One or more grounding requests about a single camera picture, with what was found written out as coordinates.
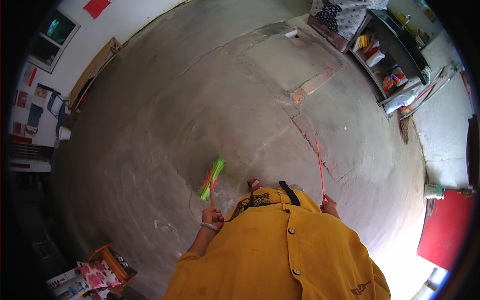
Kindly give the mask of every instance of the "plastic bottle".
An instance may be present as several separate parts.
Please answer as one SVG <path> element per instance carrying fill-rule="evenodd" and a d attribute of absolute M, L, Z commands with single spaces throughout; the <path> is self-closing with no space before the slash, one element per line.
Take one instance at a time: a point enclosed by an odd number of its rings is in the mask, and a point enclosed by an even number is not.
<path fill-rule="evenodd" d="M 367 59 L 367 66 L 370 68 L 376 65 L 379 61 L 381 61 L 385 57 L 385 51 L 378 49 L 369 59 Z"/>

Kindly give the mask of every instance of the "white bangle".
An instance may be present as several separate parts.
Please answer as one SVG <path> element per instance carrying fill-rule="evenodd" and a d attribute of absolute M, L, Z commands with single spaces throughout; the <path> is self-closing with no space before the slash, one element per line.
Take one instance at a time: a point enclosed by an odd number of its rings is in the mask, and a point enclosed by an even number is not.
<path fill-rule="evenodd" d="M 219 232 L 219 231 L 220 231 L 220 228 L 218 228 L 217 226 L 212 225 L 212 224 L 210 224 L 210 223 L 202 222 L 202 223 L 200 223 L 200 226 L 202 226 L 202 227 L 208 227 L 208 228 L 210 228 L 211 230 L 215 230 L 216 232 Z"/>

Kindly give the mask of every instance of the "colorful brush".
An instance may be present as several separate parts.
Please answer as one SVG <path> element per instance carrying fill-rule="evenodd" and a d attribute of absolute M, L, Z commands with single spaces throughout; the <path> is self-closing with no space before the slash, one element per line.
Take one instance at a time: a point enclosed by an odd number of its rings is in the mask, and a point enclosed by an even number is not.
<path fill-rule="evenodd" d="M 322 197 L 324 197 L 325 196 L 324 172 L 322 171 L 322 160 L 320 159 L 320 143 L 318 143 L 317 140 L 315 140 L 315 143 L 317 144 L 318 164 L 320 165 L 320 176 L 322 177 Z"/>
<path fill-rule="evenodd" d="M 218 178 L 218 175 L 220 172 L 223 170 L 223 167 L 225 166 L 225 160 L 222 157 L 217 158 L 213 164 L 212 168 L 207 174 L 207 178 L 205 182 L 202 184 L 202 187 L 198 191 L 198 196 L 200 197 L 200 200 L 202 201 L 208 201 L 210 197 L 210 186 L 213 188 L 216 186 L 216 179 Z"/>

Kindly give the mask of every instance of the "person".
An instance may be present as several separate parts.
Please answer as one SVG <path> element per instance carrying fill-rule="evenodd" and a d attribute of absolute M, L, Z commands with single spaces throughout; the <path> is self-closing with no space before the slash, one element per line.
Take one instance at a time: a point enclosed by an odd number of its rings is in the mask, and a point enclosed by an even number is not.
<path fill-rule="evenodd" d="M 390 299 L 384 275 L 341 221 L 337 203 L 325 195 L 318 206 L 301 188 L 279 184 L 249 184 L 250 195 L 226 217 L 204 209 L 163 300 Z"/>

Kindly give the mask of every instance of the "white bucket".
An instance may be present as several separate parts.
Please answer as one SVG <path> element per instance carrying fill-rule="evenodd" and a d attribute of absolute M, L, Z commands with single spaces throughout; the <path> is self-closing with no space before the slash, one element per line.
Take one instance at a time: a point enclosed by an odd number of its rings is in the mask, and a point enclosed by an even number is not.
<path fill-rule="evenodd" d="M 63 127 L 63 126 L 60 126 L 60 129 L 59 129 L 59 140 L 61 140 L 61 141 L 69 140 L 71 133 L 72 133 L 72 132 L 70 131 L 70 129 L 65 128 L 65 127 Z"/>

